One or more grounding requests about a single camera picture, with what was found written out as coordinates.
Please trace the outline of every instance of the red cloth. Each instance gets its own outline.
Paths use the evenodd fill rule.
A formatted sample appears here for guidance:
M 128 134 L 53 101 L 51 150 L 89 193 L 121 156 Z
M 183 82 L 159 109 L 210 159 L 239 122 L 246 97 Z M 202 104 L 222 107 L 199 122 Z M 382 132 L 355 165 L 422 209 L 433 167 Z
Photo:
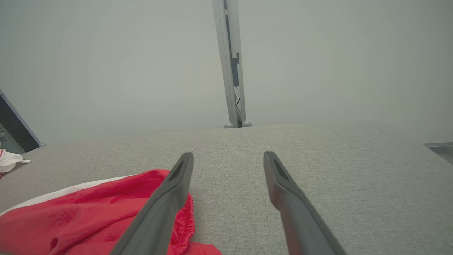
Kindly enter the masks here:
M 106 182 L 0 217 L 0 251 L 14 255 L 109 254 L 168 175 L 151 170 Z M 176 214 L 168 255 L 220 255 L 213 245 L 190 242 L 193 201 Z

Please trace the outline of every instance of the black panel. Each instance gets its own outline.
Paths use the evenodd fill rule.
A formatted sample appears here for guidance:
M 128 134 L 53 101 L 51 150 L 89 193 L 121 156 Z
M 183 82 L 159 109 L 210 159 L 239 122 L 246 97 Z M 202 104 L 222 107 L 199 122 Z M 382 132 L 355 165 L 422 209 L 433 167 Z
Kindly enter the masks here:
M 39 147 L 38 143 L 33 139 L 2 96 L 0 96 L 0 123 L 25 152 Z

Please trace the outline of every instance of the white fabric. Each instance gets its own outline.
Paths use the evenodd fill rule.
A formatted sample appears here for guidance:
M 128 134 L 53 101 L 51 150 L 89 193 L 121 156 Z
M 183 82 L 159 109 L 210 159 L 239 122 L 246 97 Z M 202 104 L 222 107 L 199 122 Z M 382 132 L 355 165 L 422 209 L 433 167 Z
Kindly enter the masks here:
M 0 150 L 0 173 L 7 173 L 11 171 L 17 162 L 28 163 L 31 160 L 25 160 L 22 155 Z
M 127 176 L 122 176 L 122 177 L 115 177 L 115 178 L 98 180 L 98 181 L 85 182 L 85 183 L 82 183 L 82 184 L 77 184 L 77 185 L 74 185 L 74 186 L 71 186 L 71 187 L 64 188 L 62 190 L 58 190 L 58 191 L 54 191 L 54 192 L 51 192 L 51 193 L 48 193 L 48 194 L 44 194 L 42 196 L 38 196 L 38 197 L 32 198 L 32 199 L 30 199 L 28 201 L 25 201 L 23 203 L 20 203 L 20 204 L 18 204 L 16 206 L 13 206 L 13 207 L 5 210 L 4 212 L 0 213 L 0 216 L 4 215 L 5 213 L 9 212 L 12 209 L 25 207 L 25 206 L 32 206 L 32 205 L 39 204 L 39 203 L 42 203 L 42 202 L 45 202 L 45 201 L 49 201 L 49 200 L 57 198 L 57 197 L 61 197 L 61 196 L 67 195 L 67 194 L 74 193 L 74 192 L 79 191 L 79 190 L 91 188 L 91 187 L 94 187 L 96 185 L 99 185 L 99 184 L 102 184 L 102 183 L 106 183 L 106 182 L 109 182 L 109 181 L 116 181 L 116 180 L 119 180 L 119 179 L 122 179 L 122 178 L 128 177 L 128 176 L 132 176 L 132 175 L 127 175 Z

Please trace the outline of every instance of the wall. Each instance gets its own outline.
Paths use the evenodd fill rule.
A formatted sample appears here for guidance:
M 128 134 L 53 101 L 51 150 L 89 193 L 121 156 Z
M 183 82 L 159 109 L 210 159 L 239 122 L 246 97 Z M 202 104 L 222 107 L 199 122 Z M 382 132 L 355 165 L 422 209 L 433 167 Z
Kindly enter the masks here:
M 47 144 L 228 122 L 210 1 L 2 0 L 0 88 Z
M 239 1 L 247 120 L 372 120 L 453 142 L 453 1 Z

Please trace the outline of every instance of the gray fabric surface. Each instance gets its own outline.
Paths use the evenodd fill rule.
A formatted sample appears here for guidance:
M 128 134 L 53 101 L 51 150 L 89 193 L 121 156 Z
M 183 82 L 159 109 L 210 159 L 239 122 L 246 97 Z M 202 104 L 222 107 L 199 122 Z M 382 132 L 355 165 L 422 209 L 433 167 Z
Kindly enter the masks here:
M 274 151 L 350 255 L 452 254 L 453 166 L 375 123 L 312 123 L 53 145 L 0 179 L 0 211 L 71 185 L 170 169 L 193 152 L 194 241 L 287 254 L 263 152 Z

